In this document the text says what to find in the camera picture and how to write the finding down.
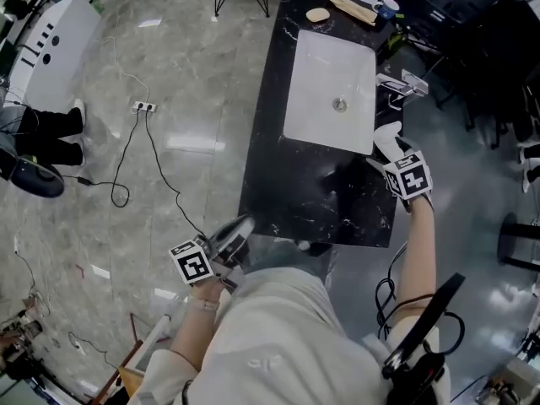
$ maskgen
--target gray tile floor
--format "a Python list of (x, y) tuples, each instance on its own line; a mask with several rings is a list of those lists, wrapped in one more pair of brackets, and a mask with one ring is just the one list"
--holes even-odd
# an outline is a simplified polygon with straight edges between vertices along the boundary
[[(190, 218), (211, 232), (237, 211), (273, 18), (266, 19), (253, 0), (228, 0), (217, 23), (211, 20), (213, 0), (103, 2), (100, 31), (73, 89), (88, 106), (88, 162), (83, 169), (62, 171), (110, 181), (136, 121), (131, 104), (146, 97), (143, 86), (121, 76), (112, 40), (103, 43), (114, 36), (118, 62), (149, 86), (150, 101), (159, 106), (149, 126), (164, 174), (181, 190), (180, 202)], [(274, 15), (277, 3), (270, 0)], [(138, 28), (158, 18), (158, 27)], [(400, 52), (391, 64), (422, 69), (411, 50)], [(431, 81), (440, 90), (436, 79)], [(515, 211), (524, 222), (536, 215), (532, 194), (521, 195), (513, 135), (491, 151), (486, 140), (490, 132), (480, 127), (466, 133), (462, 122), (459, 101), (444, 112), (436, 109), (433, 98), (406, 108), (405, 131), (420, 143), (435, 180), (439, 280), (455, 271), (467, 276), (451, 306), (467, 323), (464, 344), (449, 358), (454, 392), (511, 356), (536, 304), (530, 294), (534, 277), (495, 260), (505, 214)], [(101, 387), (112, 369), (91, 347), (84, 346), (86, 355), (77, 351), (68, 332), (108, 350), (107, 359), (117, 365), (132, 346), (129, 313), (152, 324), (188, 293), (166, 250), (193, 231), (159, 176), (143, 126), (141, 118), (118, 179), (131, 190), (124, 209), (111, 204), (107, 186), (87, 188), (70, 181), (62, 198), (51, 201), (0, 187), (0, 319), (20, 309), (30, 288), (30, 274), (11, 250), (17, 235), (43, 299), (38, 317), (45, 333), (36, 340), (37, 353), (81, 396), (92, 394), (81, 381)], [(121, 198), (119, 190), (115, 199)], [(354, 340), (376, 327), (375, 285), (386, 275), (407, 231), (408, 217), (398, 208), (388, 249), (332, 250), (327, 285)], [(524, 258), (531, 255), (530, 246), (518, 249)], [(94, 274), (100, 271), (95, 268), (105, 271), (105, 277)], [(176, 294), (176, 300), (160, 297), (160, 290)], [(450, 346), (456, 326), (441, 325), (442, 343)], [(149, 330), (143, 323), (138, 329), (141, 335)]]

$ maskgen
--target wooden block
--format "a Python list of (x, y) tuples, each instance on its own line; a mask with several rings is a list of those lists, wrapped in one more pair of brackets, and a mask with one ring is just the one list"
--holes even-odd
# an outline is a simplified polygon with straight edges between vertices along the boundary
[(375, 19), (377, 18), (377, 13), (373, 12), (371, 9), (364, 8), (359, 4), (353, 2), (352, 0), (330, 0), (336, 5), (336, 8), (343, 10), (349, 15), (354, 16), (360, 21), (364, 21), (366, 24), (375, 25)]
[(141, 384), (143, 384), (143, 377), (134, 370), (126, 369), (122, 366), (118, 368), (118, 372), (126, 387), (127, 395), (132, 397)]

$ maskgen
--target black pants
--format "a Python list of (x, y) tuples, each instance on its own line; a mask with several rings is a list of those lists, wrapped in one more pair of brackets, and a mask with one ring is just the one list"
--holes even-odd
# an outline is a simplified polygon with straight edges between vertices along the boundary
[[(523, 156), (525, 156), (525, 159), (540, 158), (540, 144), (524, 148)], [(540, 177), (540, 166), (528, 171), (526, 176), (529, 181), (533, 183), (538, 177)]]
[(15, 135), (15, 148), (18, 155), (31, 154), (50, 165), (81, 165), (83, 150), (80, 146), (59, 138), (82, 131), (83, 118), (78, 108), (73, 108), (67, 114), (26, 108), (18, 134)]

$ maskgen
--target white sink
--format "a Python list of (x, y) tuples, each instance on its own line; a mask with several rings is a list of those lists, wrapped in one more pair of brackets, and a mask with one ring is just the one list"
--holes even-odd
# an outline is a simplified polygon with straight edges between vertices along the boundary
[(374, 122), (375, 52), (301, 30), (283, 135), (371, 154)]

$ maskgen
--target hand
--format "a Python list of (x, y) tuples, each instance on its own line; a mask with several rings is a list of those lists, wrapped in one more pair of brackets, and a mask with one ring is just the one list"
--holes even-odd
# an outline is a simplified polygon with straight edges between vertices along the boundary
[(193, 285), (191, 294), (196, 299), (206, 300), (210, 303), (218, 303), (219, 296), (224, 288), (225, 285), (223, 282), (214, 276), (195, 283)]

